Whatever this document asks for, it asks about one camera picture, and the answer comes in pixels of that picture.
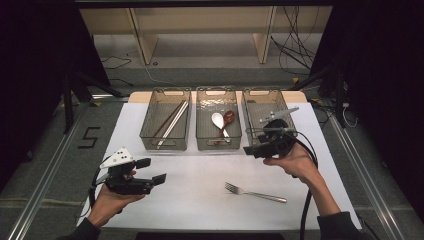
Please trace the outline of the aluminium floor rail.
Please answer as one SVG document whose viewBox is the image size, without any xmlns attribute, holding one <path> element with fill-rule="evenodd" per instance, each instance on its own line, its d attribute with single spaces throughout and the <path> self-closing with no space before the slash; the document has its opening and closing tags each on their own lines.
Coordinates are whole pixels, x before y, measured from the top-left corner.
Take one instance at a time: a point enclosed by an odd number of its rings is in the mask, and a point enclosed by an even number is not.
<svg viewBox="0 0 424 240">
<path fill-rule="evenodd" d="M 379 191 L 347 131 L 341 127 L 334 114 L 330 114 L 330 122 L 389 239 L 406 240 L 393 211 Z"/>
<path fill-rule="evenodd" d="M 63 162 L 65 154 L 69 149 L 79 127 L 79 123 L 88 108 L 88 103 L 82 103 L 76 108 L 75 118 L 73 119 L 74 123 L 65 133 L 62 134 L 58 146 L 54 150 L 54 154 L 51 156 L 48 165 L 43 170 L 41 178 L 37 182 L 31 196 L 25 201 L 21 213 L 8 233 L 6 237 L 7 240 L 24 240 L 55 175 Z"/>
</svg>

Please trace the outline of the white chopsticks pair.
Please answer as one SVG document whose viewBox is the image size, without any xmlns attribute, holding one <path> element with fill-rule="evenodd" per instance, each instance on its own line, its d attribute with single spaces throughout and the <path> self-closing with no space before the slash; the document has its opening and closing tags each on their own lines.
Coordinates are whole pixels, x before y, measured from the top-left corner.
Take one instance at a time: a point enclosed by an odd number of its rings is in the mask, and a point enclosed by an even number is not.
<svg viewBox="0 0 424 240">
<path fill-rule="evenodd" d="M 165 126 L 165 124 L 170 120 L 170 118 L 179 110 L 179 108 L 183 105 L 185 100 L 182 100 L 178 106 L 170 113 L 170 115 L 163 121 L 163 123 L 158 127 L 158 129 L 153 134 L 153 137 L 156 137 L 161 129 Z"/>
</svg>

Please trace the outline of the person's left hand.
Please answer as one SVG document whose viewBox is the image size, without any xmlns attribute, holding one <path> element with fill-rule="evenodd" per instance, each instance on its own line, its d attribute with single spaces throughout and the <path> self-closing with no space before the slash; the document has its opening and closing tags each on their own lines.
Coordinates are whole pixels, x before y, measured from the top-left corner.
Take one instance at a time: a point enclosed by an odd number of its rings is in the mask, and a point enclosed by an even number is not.
<svg viewBox="0 0 424 240">
<path fill-rule="evenodd" d="M 105 185 L 103 185 L 97 196 L 97 200 L 87 217 L 87 220 L 95 227 L 100 228 L 128 204 L 139 201 L 143 198 L 144 195 L 117 194 L 111 192 Z"/>
</svg>

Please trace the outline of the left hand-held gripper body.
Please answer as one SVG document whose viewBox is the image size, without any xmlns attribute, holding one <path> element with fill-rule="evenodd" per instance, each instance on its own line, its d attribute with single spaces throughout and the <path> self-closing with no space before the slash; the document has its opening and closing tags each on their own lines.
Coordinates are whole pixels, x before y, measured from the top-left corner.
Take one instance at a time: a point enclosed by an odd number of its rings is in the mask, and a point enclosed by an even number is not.
<svg viewBox="0 0 424 240">
<path fill-rule="evenodd" d="M 103 182 L 111 192 L 121 195 L 149 194 L 154 182 L 133 177 L 136 161 L 127 148 L 121 147 L 100 164 L 100 168 L 107 172 L 99 178 L 99 182 Z"/>
</svg>

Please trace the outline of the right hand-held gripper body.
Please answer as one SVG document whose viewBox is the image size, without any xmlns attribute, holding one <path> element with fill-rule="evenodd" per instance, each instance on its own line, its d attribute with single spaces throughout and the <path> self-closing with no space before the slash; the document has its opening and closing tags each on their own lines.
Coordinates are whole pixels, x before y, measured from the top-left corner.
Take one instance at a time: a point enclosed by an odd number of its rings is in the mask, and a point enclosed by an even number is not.
<svg viewBox="0 0 424 240">
<path fill-rule="evenodd" d="M 263 135 L 259 137 L 261 143 L 259 147 L 259 156 L 269 158 L 274 155 L 287 155 L 296 141 L 296 129 L 294 125 L 290 125 L 284 120 L 289 117 L 298 107 L 271 112 L 269 117 L 261 119 L 261 123 L 265 123 L 262 128 Z"/>
</svg>

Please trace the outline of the white ceramic spoon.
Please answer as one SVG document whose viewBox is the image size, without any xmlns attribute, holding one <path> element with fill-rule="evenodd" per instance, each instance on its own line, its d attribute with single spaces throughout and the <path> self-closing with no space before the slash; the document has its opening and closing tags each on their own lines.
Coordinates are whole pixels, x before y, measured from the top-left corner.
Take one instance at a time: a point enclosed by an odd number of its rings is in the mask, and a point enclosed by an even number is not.
<svg viewBox="0 0 424 240">
<path fill-rule="evenodd" d="M 222 114 L 221 113 L 213 113 L 212 116 L 211 116 L 211 120 L 212 120 L 213 124 L 220 129 L 220 133 L 224 137 L 224 140 L 227 143 L 230 143 L 231 140 L 229 138 L 227 138 L 226 135 L 224 134 L 224 118 L 223 118 Z"/>
</svg>

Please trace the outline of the beige wooden desk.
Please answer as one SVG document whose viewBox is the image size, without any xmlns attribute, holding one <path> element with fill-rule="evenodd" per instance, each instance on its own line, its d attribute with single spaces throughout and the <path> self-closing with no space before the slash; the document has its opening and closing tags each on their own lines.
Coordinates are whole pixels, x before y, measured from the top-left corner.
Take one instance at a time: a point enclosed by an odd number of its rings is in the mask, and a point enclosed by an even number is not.
<svg viewBox="0 0 424 240">
<path fill-rule="evenodd" d="M 267 60 L 273 33 L 324 31 L 330 6 L 182 7 L 82 9 L 92 35 L 131 35 L 144 64 L 151 62 L 161 34 L 249 33 L 258 61 Z"/>
</svg>

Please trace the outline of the smoky transparent plastic bin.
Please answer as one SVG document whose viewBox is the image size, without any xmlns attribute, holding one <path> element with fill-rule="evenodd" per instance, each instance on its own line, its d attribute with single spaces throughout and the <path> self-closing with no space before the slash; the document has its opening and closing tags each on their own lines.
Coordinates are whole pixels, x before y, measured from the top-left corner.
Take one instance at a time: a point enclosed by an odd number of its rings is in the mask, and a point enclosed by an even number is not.
<svg viewBox="0 0 424 240">
<path fill-rule="evenodd" d="M 261 123 L 260 120 L 269 117 L 271 112 L 290 109 L 281 91 L 275 87 L 244 89 L 242 92 L 242 107 L 249 142 L 248 146 L 256 147 L 260 147 L 259 137 L 264 134 L 262 128 L 265 123 Z M 290 125 L 294 125 L 291 114 L 289 117 L 284 117 L 284 120 Z"/>
<path fill-rule="evenodd" d="M 230 143 L 220 137 L 211 116 L 213 113 L 224 115 L 233 111 L 234 120 L 226 126 Z M 236 90 L 233 86 L 203 86 L 196 88 L 196 140 L 199 151 L 238 150 L 241 142 L 241 124 L 238 111 Z"/>
<path fill-rule="evenodd" d="M 159 141 L 177 112 L 156 137 L 153 137 L 153 134 L 182 100 L 187 101 L 188 106 L 161 148 L 157 150 Z M 191 103 L 191 89 L 189 87 L 155 88 L 153 90 L 139 134 L 146 150 L 185 151 L 187 149 Z"/>
</svg>

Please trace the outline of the black metal stand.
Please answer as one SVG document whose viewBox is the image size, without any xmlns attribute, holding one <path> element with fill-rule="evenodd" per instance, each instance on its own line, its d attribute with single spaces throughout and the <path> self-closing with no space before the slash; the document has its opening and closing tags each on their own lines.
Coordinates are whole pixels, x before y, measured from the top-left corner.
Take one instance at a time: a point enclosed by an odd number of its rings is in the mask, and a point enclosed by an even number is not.
<svg viewBox="0 0 424 240">
<path fill-rule="evenodd" d="M 345 100 L 344 73 L 337 64 L 329 64 L 321 70 L 310 74 L 304 81 L 290 87 L 289 91 L 299 91 L 317 80 L 321 81 L 318 95 L 323 98 L 335 98 L 335 116 L 340 126 L 345 128 L 346 124 L 343 117 L 343 103 Z"/>
<path fill-rule="evenodd" d="M 93 73 L 77 67 L 68 69 L 62 80 L 63 103 L 65 109 L 65 130 L 67 134 L 74 124 L 72 97 L 76 96 L 80 102 L 88 103 L 93 100 L 93 94 L 88 87 L 94 86 L 114 97 L 123 98 L 125 94 L 115 90 L 104 70 Z"/>
</svg>

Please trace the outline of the white table mat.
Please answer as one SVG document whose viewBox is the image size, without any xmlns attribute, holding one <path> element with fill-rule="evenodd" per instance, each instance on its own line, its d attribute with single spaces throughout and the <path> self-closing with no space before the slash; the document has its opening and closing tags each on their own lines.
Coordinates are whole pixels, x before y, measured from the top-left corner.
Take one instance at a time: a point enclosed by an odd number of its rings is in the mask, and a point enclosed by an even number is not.
<svg viewBox="0 0 424 240">
<path fill-rule="evenodd" d="M 125 207 L 108 227 L 130 231 L 281 232 L 318 226 L 317 208 L 304 203 L 308 188 L 279 167 L 270 167 L 242 149 L 199 151 L 191 137 L 185 151 L 148 151 L 139 136 L 147 111 L 143 103 L 123 105 L 106 152 L 121 147 L 151 164 L 140 178 L 165 174 L 165 183 L 144 199 Z M 283 197 L 279 203 L 251 195 L 236 195 L 225 183 L 245 191 Z"/>
</svg>

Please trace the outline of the red-brown wooden spoon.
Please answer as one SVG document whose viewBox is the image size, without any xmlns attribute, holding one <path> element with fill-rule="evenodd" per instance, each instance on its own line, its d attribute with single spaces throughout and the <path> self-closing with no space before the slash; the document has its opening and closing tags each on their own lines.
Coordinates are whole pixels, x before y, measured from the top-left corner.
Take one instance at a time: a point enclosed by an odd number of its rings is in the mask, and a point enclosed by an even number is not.
<svg viewBox="0 0 424 240">
<path fill-rule="evenodd" d="M 227 111 L 224 115 L 222 115 L 224 118 L 224 134 L 226 135 L 227 138 L 229 138 L 228 133 L 226 132 L 226 126 L 228 124 L 230 124 L 234 118 L 235 118 L 235 114 L 233 111 L 229 110 Z"/>
</svg>

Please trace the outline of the person's right hand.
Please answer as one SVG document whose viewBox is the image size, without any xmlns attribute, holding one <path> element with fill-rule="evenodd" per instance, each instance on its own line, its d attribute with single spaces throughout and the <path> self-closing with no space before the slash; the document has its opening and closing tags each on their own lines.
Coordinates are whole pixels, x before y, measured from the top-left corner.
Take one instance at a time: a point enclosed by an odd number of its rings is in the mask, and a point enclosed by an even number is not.
<svg viewBox="0 0 424 240">
<path fill-rule="evenodd" d="M 309 153 L 299 144 L 295 144 L 286 156 L 265 158 L 263 163 L 268 166 L 279 166 L 287 174 L 298 177 L 305 184 L 317 180 L 320 176 Z"/>
</svg>

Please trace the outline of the black curtain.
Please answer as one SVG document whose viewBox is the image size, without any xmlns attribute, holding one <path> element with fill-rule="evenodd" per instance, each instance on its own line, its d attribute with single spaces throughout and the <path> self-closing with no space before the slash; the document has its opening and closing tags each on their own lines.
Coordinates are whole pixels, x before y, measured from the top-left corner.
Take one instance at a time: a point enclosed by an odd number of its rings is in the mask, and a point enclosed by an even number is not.
<svg viewBox="0 0 424 240">
<path fill-rule="evenodd" d="M 0 191 L 75 72 L 110 84 L 74 0 L 0 0 Z"/>
<path fill-rule="evenodd" d="M 332 11 L 312 71 L 343 68 L 347 95 L 424 222 L 424 0 L 318 0 Z"/>
</svg>

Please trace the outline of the steel fork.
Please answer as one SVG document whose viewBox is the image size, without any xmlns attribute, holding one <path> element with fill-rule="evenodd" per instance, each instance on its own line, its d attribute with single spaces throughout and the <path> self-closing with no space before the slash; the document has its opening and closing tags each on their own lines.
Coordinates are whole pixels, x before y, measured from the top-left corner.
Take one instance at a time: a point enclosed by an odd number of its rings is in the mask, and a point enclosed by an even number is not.
<svg viewBox="0 0 424 240">
<path fill-rule="evenodd" d="M 228 183 L 228 182 L 225 183 L 225 188 L 228 191 L 230 191 L 231 193 L 236 194 L 236 195 L 251 195 L 251 196 L 255 196 L 255 197 L 259 197 L 259 198 L 263 198 L 263 199 L 267 199 L 267 200 L 271 200 L 271 201 L 275 201 L 275 202 L 279 202 L 279 203 L 286 203 L 287 202 L 286 198 L 267 195 L 267 194 L 261 194 L 261 193 L 256 193 L 256 192 L 245 191 L 241 187 L 235 186 L 235 185 Z"/>
</svg>

